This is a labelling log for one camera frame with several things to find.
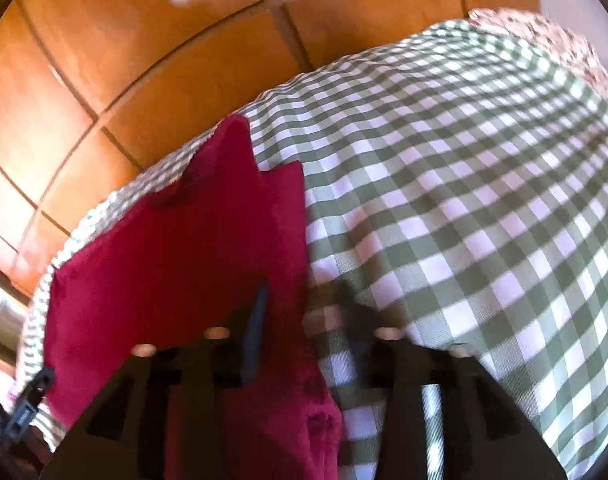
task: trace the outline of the dark red garment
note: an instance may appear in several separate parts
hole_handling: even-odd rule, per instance
[[[138,343],[181,346],[269,286],[260,373],[220,394],[237,479],[334,479],[341,415],[301,326],[308,253],[301,164],[260,172],[242,116],[181,179],[146,195],[53,277],[44,360],[66,426]]]

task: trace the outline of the green and white gingham fabric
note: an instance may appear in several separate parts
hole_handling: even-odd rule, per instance
[[[357,383],[340,284],[419,344],[476,348],[580,477],[608,441],[608,103],[538,47],[453,20],[297,76],[241,112],[260,169],[303,162],[305,328],[343,411],[341,477],[373,478],[385,403]],[[53,268],[174,181],[205,138],[73,232],[36,292],[20,386],[42,364]],[[434,479],[439,396],[424,394]]]

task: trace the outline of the folded red fabric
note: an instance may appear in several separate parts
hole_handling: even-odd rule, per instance
[[[269,286],[260,373],[220,394],[237,479],[337,477],[341,415],[301,327],[308,253],[301,164],[260,172],[242,116],[182,177],[55,272],[48,403],[70,426],[138,343],[181,346]]]

